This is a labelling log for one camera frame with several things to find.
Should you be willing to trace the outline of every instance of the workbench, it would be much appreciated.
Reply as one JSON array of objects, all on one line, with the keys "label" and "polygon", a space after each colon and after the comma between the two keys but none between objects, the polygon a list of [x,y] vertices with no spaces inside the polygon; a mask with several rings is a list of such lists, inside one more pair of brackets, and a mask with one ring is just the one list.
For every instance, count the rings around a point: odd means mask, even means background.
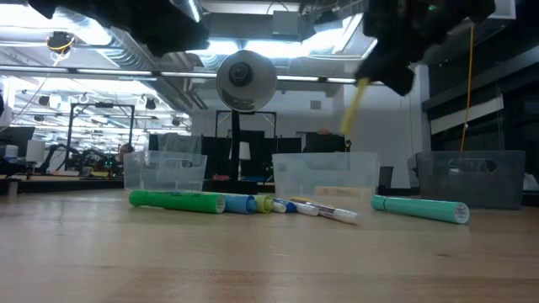
[{"label": "workbench", "polygon": [[123,190],[0,198],[0,301],[539,302],[539,209],[467,226],[377,212],[132,208]]}]

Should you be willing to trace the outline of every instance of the plastic container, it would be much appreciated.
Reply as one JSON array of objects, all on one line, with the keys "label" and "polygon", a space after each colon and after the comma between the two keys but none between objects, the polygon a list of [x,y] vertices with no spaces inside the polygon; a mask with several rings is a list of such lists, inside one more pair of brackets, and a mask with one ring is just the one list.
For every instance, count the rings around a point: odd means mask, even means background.
[{"label": "plastic container", "polygon": [[125,189],[202,190],[207,156],[137,151],[124,157]]},{"label": "plastic container", "polygon": [[277,197],[333,196],[366,202],[376,194],[380,164],[370,152],[273,155]]},{"label": "plastic container", "polygon": [[523,151],[434,151],[417,155],[422,199],[463,202],[470,208],[518,210]]},{"label": "plastic container", "polygon": [[6,153],[5,153],[4,157],[3,157],[3,159],[6,162],[12,163],[12,164],[17,163],[17,155],[19,154],[19,147],[18,146],[7,145],[5,152]]}]

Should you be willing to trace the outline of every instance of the fluorescent light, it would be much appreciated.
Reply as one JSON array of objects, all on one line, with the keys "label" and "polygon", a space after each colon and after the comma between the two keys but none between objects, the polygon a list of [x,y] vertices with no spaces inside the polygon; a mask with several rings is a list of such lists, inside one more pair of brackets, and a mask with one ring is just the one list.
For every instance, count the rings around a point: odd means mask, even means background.
[{"label": "fluorescent light", "polygon": [[154,89],[149,88],[139,81],[117,81],[117,80],[97,80],[97,79],[77,79],[86,89],[92,89],[95,92],[108,94],[129,93],[133,95],[157,95]]},{"label": "fluorescent light", "polygon": [[350,42],[352,35],[357,30],[357,27],[360,25],[361,20],[363,19],[363,13],[358,13],[354,17],[348,17],[343,20],[343,27],[345,28],[343,35],[335,44],[334,49],[332,50],[333,54],[341,53],[346,45]]},{"label": "fluorescent light", "polygon": [[277,80],[281,81],[298,81],[298,82],[318,82],[318,77],[304,76],[277,76]]},{"label": "fluorescent light", "polygon": [[302,42],[303,48],[308,52],[322,51],[333,49],[340,37],[343,35],[344,29],[329,29],[317,33],[309,39]]},{"label": "fluorescent light", "polygon": [[107,70],[107,69],[91,69],[79,68],[79,73],[100,74],[100,75],[128,75],[128,76],[151,76],[152,72],[146,71],[123,71],[123,70]]},{"label": "fluorescent light", "polygon": [[245,45],[245,50],[268,58],[297,58],[309,55],[300,42],[251,40]]},{"label": "fluorescent light", "polygon": [[239,51],[235,40],[210,40],[206,50],[188,50],[187,52],[199,56],[231,55]]},{"label": "fluorescent light", "polygon": [[100,116],[94,116],[94,115],[93,115],[93,116],[92,116],[92,120],[97,121],[97,122],[99,122],[99,123],[103,123],[103,124],[109,123],[109,120],[108,120],[107,118],[105,118],[105,117],[100,117]]},{"label": "fluorescent light", "polygon": [[[35,127],[38,130],[64,130],[68,131],[69,126],[64,125],[10,125],[12,127]],[[73,126],[73,131],[85,131],[85,130],[101,130],[101,131],[112,131],[115,134],[122,134],[126,135],[129,134],[129,129],[125,128],[115,128],[115,127],[85,127],[85,126]],[[134,128],[133,129],[133,135],[142,135],[146,131],[149,131],[150,133],[177,133],[177,134],[189,134],[189,132],[185,129],[180,127],[175,127],[173,129],[140,129],[140,128]]]},{"label": "fluorescent light", "polygon": [[365,51],[365,54],[363,54],[363,56],[361,56],[361,59],[365,60],[372,53],[372,50],[374,50],[374,48],[376,47],[377,44],[378,44],[378,39],[372,41],[369,48],[367,48],[367,50]]},{"label": "fluorescent light", "polygon": [[355,81],[355,79],[349,78],[328,78],[328,83],[354,84]]},{"label": "fluorescent light", "polygon": [[53,20],[45,18],[32,7],[20,4],[0,4],[0,26],[47,29],[54,26]]},{"label": "fluorescent light", "polygon": [[191,8],[191,12],[193,13],[193,18],[195,19],[196,22],[199,22],[200,15],[199,15],[199,10],[196,9],[195,1],[189,0],[189,7]]},{"label": "fluorescent light", "polygon": [[161,72],[164,77],[217,78],[216,72]]},{"label": "fluorescent light", "polygon": [[68,70],[63,67],[10,66],[10,65],[0,65],[0,70],[9,71],[9,72],[49,72],[49,73],[68,72]]},{"label": "fluorescent light", "polygon": [[323,77],[304,77],[304,76],[277,76],[281,81],[293,81],[293,82],[321,82],[321,83],[338,83],[338,84],[354,84],[355,79],[352,78],[336,78],[329,77],[326,81],[322,81]]},{"label": "fluorescent light", "polygon": [[152,82],[155,82],[157,81],[157,78],[156,77],[132,77],[132,76],[119,76],[118,77],[119,80],[121,81],[152,81]]},{"label": "fluorescent light", "polygon": [[[110,118],[113,118],[113,119],[131,119],[131,116],[127,116],[127,115],[121,115],[121,114],[112,114],[109,116]],[[152,120],[152,116],[145,116],[145,115],[136,115],[135,116],[135,119],[138,119],[138,120]]]}]

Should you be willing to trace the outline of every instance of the highlighter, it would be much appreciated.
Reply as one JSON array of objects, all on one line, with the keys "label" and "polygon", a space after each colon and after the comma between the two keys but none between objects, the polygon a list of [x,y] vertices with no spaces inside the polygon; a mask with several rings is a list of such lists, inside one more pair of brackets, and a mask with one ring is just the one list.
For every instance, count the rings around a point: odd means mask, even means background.
[{"label": "highlighter", "polygon": [[470,219],[470,210],[462,202],[391,198],[375,195],[372,197],[371,206],[375,210],[457,224],[466,224]]}]

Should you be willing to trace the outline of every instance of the metal frame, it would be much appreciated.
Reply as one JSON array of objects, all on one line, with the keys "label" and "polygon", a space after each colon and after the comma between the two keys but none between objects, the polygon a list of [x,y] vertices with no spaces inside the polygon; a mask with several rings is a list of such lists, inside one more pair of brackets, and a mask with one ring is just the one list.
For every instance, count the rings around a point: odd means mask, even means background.
[{"label": "metal frame", "polygon": [[230,111],[230,110],[217,110],[216,111],[216,138],[217,138],[217,129],[219,126],[219,115],[222,113],[232,113],[232,148],[231,148],[231,155],[230,155],[230,179],[232,181],[237,181],[238,178],[238,164],[239,164],[239,134],[240,134],[240,115],[255,115],[255,114],[272,114],[274,117],[274,124],[273,124],[273,136],[274,138],[277,138],[277,113],[276,112],[253,112],[253,113],[240,113],[236,110]]},{"label": "metal frame", "polygon": [[[73,121],[75,120],[75,118],[78,117],[78,113],[77,114],[74,114],[75,112],[75,108],[77,106],[83,106],[84,109],[82,111],[84,111],[85,109],[87,109],[88,107],[90,106],[96,106],[97,104],[80,104],[80,103],[75,103],[75,104],[71,104],[71,110],[69,112],[69,128],[67,130],[67,149],[66,149],[66,161],[65,161],[65,165],[66,165],[66,169],[67,169],[67,164],[69,163],[69,148],[71,147],[71,137],[72,137],[72,131],[73,131]],[[114,108],[114,107],[121,107],[121,108],[129,108],[131,109],[131,119],[130,119],[130,125],[129,125],[129,142],[128,144],[131,145],[131,140],[133,138],[133,125],[135,124],[135,105],[127,105],[127,104],[111,104],[111,107]]]},{"label": "metal frame", "polygon": [[[222,113],[231,113],[231,110],[216,110],[216,138],[217,138],[217,128],[219,127],[219,115]],[[264,112],[264,111],[258,111],[254,113],[239,113],[240,115],[255,115],[255,114],[271,114],[273,115],[274,124],[273,124],[273,137],[277,137],[277,113],[276,112]]]},{"label": "metal frame", "polygon": [[[192,79],[216,79],[216,72],[165,72],[165,71],[140,71],[140,70],[121,70],[106,68],[76,68],[76,67],[50,67],[50,66],[15,66],[0,65],[0,73],[9,76],[32,76],[38,77],[68,77],[68,78],[96,78],[103,77],[107,79],[138,80],[151,81],[156,77],[180,77]],[[334,83],[334,84],[355,84],[354,78],[346,77],[328,77],[328,76],[295,76],[295,75],[277,75],[278,81],[283,82],[315,82],[315,83]],[[380,86],[379,82],[373,82],[370,85]]]}]

